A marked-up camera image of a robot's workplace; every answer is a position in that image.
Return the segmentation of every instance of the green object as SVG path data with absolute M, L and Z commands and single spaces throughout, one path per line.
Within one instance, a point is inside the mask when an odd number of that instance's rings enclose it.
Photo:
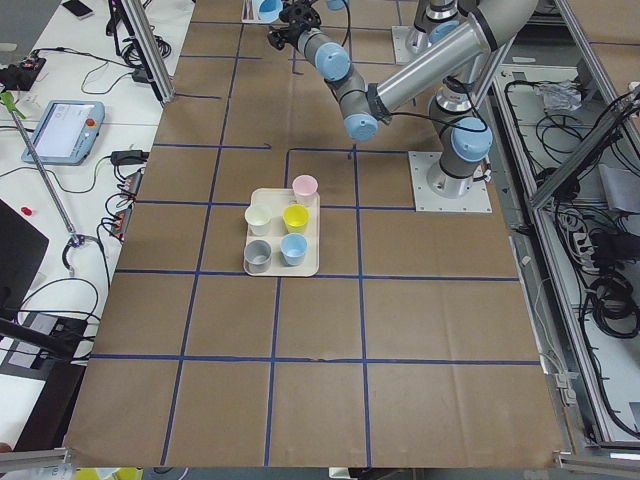
M 13 102 L 13 95 L 11 94 L 11 92 L 7 91 L 7 92 L 0 93 L 0 101 L 2 101 L 5 107 L 7 107 L 7 110 L 9 111 L 9 113 L 16 112 L 18 116 L 23 120 L 27 118 L 16 107 L 16 104 Z

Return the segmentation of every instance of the smartphone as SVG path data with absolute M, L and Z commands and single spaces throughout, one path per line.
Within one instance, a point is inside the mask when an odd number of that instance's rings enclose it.
M 93 15 L 93 10 L 87 7 L 80 0 L 67 0 L 66 2 L 62 2 L 62 6 L 73 13 L 78 20 L 82 20 Z

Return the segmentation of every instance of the monitor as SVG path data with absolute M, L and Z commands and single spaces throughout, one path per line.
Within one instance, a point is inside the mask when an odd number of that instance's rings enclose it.
M 0 317 L 20 309 L 47 251 L 49 240 L 0 200 Z

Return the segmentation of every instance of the white table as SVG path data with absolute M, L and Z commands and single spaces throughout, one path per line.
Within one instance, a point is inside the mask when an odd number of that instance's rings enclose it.
M 104 34 L 109 20 L 106 1 L 84 1 L 94 10 L 93 16 L 77 20 L 59 7 L 35 48 L 64 46 L 121 61 L 115 55 L 113 38 Z M 171 74 L 175 71 L 192 11 L 191 0 L 156 0 L 147 9 L 149 22 L 156 27 L 155 33 L 161 35 L 172 47 L 171 56 L 166 60 Z M 122 23 L 119 34 L 121 39 L 127 36 Z M 91 154 L 81 165 L 47 166 L 56 172 L 66 189 L 84 190 L 89 187 L 96 163 L 114 150 L 151 149 L 162 107 L 149 85 L 134 84 L 130 78 L 124 78 L 109 94 L 83 94 L 80 85 L 86 73 L 103 62 L 58 52 L 42 52 L 42 56 L 47 58 L 45 68 L 32 90 L 20 95 L 18 103 L 20 110 L 28 117 L 25 121 L 27 128 L 35 127 L 50 100 L 101 101 L 106 110 L 100 135 Z M 110 64 L 99 72 L 100 75 L 95 76 L 96 81 L 86 85 L 86 89 L 104 91 L 127 71 L 130 70 Z M 0 108 L 0 125 L 12 125 L 4 108 Z M 0 130 L 0 175 L 17 167 L 32 166 L 20 160 L 23 150 L 24 144 L 17 131 Z M 139 166 L 125 166 L 121 171 L 126 175 L 138 168 Z M 65 193 L 54 181 L 56 191 L 79 233 L 91 236 L 95 236 L 98 222 L 106 216 L 105 200 L 118 192 L 117 183 L 108 160 L 102 162 L 96 186 L 89 193 Z M 0 198 L 18 212 L 23 206 L 33 210 L 33 215 L 24 218 L 49 238 L 46 256 L 31 291 L 52 280 L 68 277 L 69 273 L 61 262 L 68 234 L 38 172 L 20 170 L 0 178 Z M 110 203 L 112 210 L 116 203 L 117 200 Z M 106 232 L 101 237 L 105 244 L 108 266 L 113 274 L 120 254 L 120 244 L 109 238 Z M 98 289 L 100 297 L 95 313 L 100 316 L 108 293 L 100 251 L 95 244 L 88 243 L 74 249 L 69 258 L 75 269 L 75 276 L 90 281 Z M 37 294 L 26 308 L 87 311 L 92 307 L 93 295 L 90 287 L 81 282 L 61 282 Z M 95 330 L 96 327 L 90 326 L 86 334 L 93 334 Z M 9 339 L 0 342 L 2 348 L 10 345 Z M 90 344 L 81 344 L 77 355 L 88 353 L 89 348 Z M 0 361 L 4 355 L 0 351 Z M 15 444 L 43 385 L 44 382 L 38 380 L 0 375 L 0 442 Z

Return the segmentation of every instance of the mounting plate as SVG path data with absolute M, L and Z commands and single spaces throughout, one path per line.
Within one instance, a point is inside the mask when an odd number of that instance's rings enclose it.
M 492 213 L 491 201 L 485 182 L 474 182 L 469 192 L 462 198 L 451 200 L 431 190 L 427 183 L 427 172 L 431 165 L 440 160 L 441 152 L 408 152 L 411 167 L 411 183 L 416 212 L 437 213 Z M 480 167 L 475 176 L 482 175 Z
M 396 65 L 406 65 L 411 63 L 417 55 L 407 49 L 407 37 L 413 27 L 395 26 L 391 27 L 391 38 L 393 39 L 393 53 L 396 56 Z

